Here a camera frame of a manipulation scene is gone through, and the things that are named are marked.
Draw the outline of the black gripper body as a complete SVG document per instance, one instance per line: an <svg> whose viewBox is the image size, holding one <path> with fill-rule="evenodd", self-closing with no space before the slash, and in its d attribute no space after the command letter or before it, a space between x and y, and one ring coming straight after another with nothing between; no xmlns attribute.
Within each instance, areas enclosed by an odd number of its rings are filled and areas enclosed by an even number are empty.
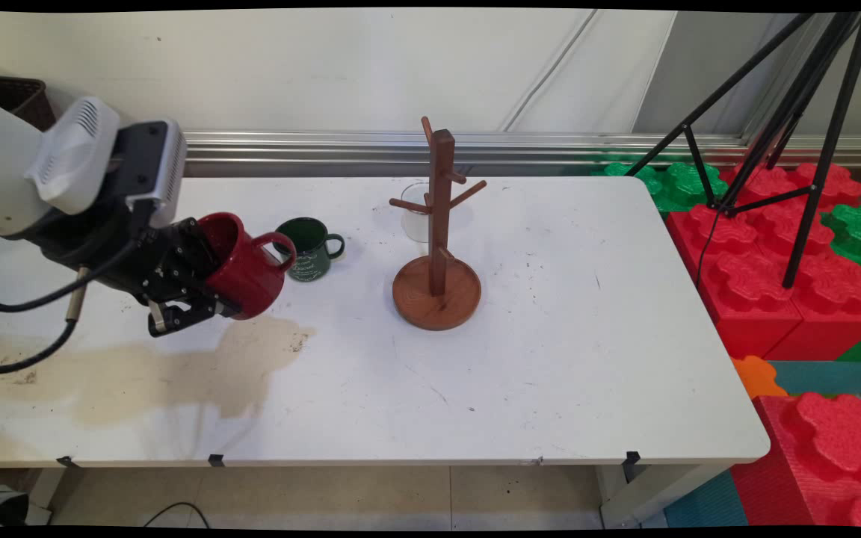
<svg viewBox="0 0 861 538"><path fill-rule="evenodd" d="M176 223L146 229L139 245L99 276L98 282L136 297L141 304L147 304L148 297L157 303L189 303L192 294L204 295L209 274L195 273L176 251ZM95 270L119 254L130 238L129 218L124 217L69 246L49 246L48 259L72 269L85 265Z"/></svg>

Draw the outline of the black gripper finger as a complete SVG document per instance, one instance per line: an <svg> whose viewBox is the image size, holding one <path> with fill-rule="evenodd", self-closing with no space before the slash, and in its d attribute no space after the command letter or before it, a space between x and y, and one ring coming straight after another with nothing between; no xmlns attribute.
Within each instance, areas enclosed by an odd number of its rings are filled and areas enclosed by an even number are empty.
<svg viewBox="0 0 861 538"><path fill-rule="evenodd" d="M213 273L218 269L220 259L196 219L189 217L177 222L176 234L176 251L180 251L179 256L195 273Z"/></svg>
<svg viewBox="0 0 861 538"><path fill-rule="evenodd" d="M152 337L178 333L215 316L233 318L241 310L236 303L218 294L192 294L187 309L174 304L157 303L147 298L147 330Z"/></svg>

